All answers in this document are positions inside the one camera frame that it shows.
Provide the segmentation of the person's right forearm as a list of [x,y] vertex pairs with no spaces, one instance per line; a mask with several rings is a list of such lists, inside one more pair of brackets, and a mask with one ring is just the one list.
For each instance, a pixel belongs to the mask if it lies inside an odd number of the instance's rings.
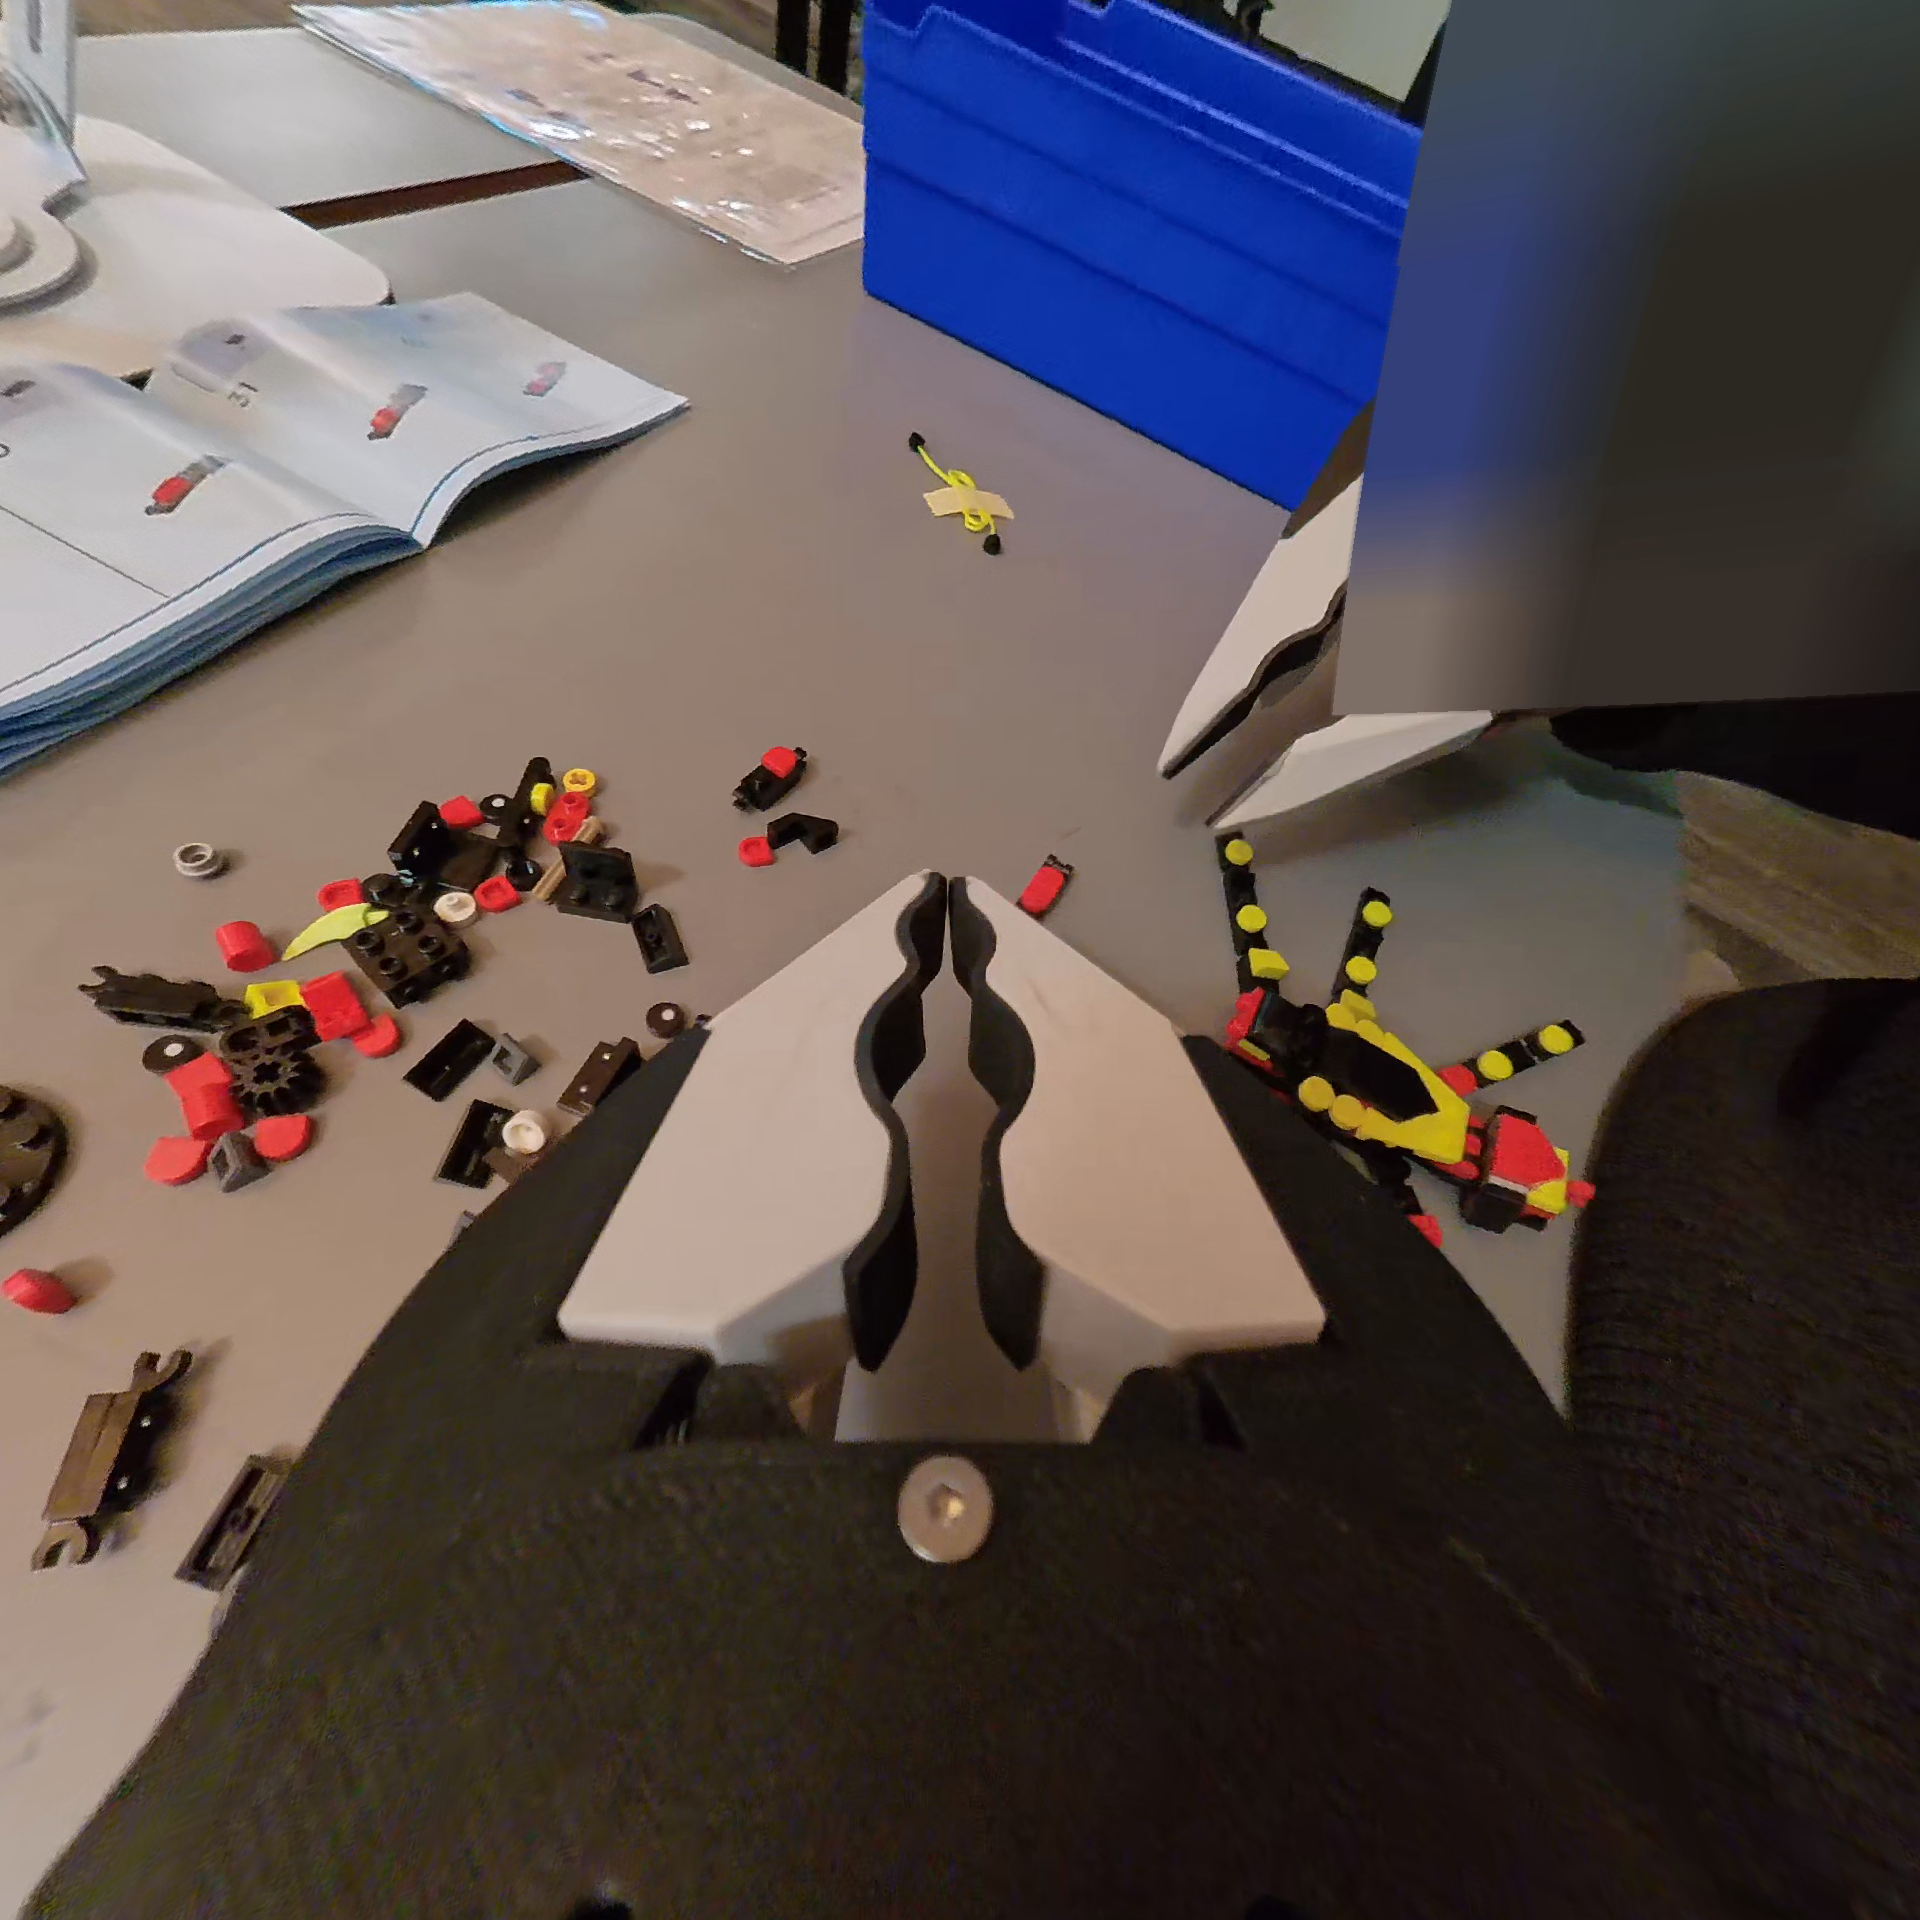
[[1620,773],[1720,778],[1838,822],[1917,837],[1912,693],[1571,709],[1550,728]]

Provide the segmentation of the wooden table with black legs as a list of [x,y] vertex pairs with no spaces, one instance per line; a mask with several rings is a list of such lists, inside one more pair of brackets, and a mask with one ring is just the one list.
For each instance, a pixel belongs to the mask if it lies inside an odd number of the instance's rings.
[[775,58],[851,95],[862,1],[775,1]]

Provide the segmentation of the black yellow lego spider model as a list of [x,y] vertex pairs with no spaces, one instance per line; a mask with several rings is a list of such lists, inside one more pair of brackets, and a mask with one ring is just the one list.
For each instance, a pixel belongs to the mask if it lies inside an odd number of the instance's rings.
[[1576,1024],[1535,1024],[1470,1057],[1428,1063],[1376,1008],[1377,952],[1393,922],[1376,887],[1357,895],[1328,996],[1291,999],[1289,960],[1267,936],[1252,842],[1220,832],[1214,853],[1239,983],[1224,1049],[1344,1150],[1428,1244],[1445,1234],[1415,1168],[1455,1193],[1465,1225],[1492,1234],[1540,1232],[1596,1198],[1539,1117],[1499,1097],[1519,1074],[1582,1049]]

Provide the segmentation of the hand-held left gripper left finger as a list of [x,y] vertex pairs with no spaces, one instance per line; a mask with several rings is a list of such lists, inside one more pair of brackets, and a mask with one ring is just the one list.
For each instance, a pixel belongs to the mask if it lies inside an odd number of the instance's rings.
[[559,1306],[565,1337],[768,1373],[838,1436],[919,1281],[899,1097],[926,1057],[948,881],[912,870],[703,1029]]

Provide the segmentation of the white rounded board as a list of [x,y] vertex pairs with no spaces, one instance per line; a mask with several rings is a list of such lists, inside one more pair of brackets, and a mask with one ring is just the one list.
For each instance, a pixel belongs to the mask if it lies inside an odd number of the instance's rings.
[[325,231],[153,136],[84,114],[86,192],[64,214],[81,271],[5,311],[5,362],[144,375],[191,328],[294,306],[383,304],[390,284]]

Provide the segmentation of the blue plastic bin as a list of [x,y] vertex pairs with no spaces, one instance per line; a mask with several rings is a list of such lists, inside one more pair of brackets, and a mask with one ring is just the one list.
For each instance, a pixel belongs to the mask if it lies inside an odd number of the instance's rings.
[[1423,132],[1166,4],[865,4],[868,294],[1293,508],[1377,391]]

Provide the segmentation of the white stand with round base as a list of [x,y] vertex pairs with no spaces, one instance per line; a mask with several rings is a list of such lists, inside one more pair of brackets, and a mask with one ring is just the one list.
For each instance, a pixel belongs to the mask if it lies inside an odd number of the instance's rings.
[[64,223],[88,186],[75,143],[77,40],[72,1],[5,1],[5,308],[52,297],[80,271],[80,241]]

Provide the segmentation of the pile of loose lego pieces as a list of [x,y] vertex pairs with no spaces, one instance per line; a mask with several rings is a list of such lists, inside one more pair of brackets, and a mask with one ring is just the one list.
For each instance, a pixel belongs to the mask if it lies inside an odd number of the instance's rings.
[[[277,945],[264,927],[228,921],[214,932],[237,989],[153,970],[93,966],[80,994],[117,1024],[153,1033],[142,1069],[176,1098],[182,1130],[159,1135],[144,1176],[184,1185],[212,1176],[221,1193],[257,1184],[315,1140],[315,1108],[329,1089],[321,1047],[352,1047],[363,1061],[390,1057],[405,1042],[398,1013],[469,977],[467,927],[517,904],[624,925],[648,974],[688,964],[681,927],[660,903],[644,903],[630,853],[605,840],[591,812],[595,773],[534,757],[508,796],[422,801],[392,838],[388,869],[320,887],[320,913]],[[337,949],[343,964],[312,976],[275,966]],[[448,1026],[405,1072],[431,1101],[488,1069],[504,1088],[532,1079],[532,1049],[469,1016]],[[462,1116],[435,1175],[480,1193],[512,1184],[553,1145],[539,1111],[478,1097]],[[64,1116],[44,1097],[5,1085],[5,1237],[54,1193],[69,1150]],[[174,1417],[176,1390],[195,1366],[189,1351],[134,1356],[127,1385],[88,1393],[40,1509],[32,1569],[86,1564],[153,1488],[153,1450]],[[249,1456],[228,1495],[188,1550],[176,1577],[224,1592],[275,1510],[292,1461]]]

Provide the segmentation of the lego instruction booklet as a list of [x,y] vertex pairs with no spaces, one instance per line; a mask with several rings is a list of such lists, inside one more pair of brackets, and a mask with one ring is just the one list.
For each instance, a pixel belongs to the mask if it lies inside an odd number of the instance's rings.
[[56,752],[515,469],[688,399],[480,294],[212,319],[144,384],[1,377],[1,770]]

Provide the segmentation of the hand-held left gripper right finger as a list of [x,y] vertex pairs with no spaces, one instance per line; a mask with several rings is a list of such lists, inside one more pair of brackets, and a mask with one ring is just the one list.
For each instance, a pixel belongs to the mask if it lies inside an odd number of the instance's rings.
[[982,880],[948,885],[980,1150],[975,1289],[1062,1431],[1195,1356],[1310,1346],[1328,1313],[1181,1030]]

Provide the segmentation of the clear plastic bag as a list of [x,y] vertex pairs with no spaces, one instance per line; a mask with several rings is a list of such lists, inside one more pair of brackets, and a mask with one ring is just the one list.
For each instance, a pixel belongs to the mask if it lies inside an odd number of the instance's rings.
[[713,238],[797,266],[862,240],[854,119],[596,4],[294,7],[332,45]]

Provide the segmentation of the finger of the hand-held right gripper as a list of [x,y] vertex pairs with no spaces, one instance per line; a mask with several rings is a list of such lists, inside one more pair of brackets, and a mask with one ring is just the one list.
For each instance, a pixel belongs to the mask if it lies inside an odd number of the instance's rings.
[[1351,712],[1297,735],[1208,813],[1214,832],[1245,830],[1427,766],[1476,742],[1489,711]]
[[1360,477],[1315,517],[1291,518],[1191,684],[1158,757],[1177,777],[1236,732],[1285,673],[1312,664],[1344,610]]

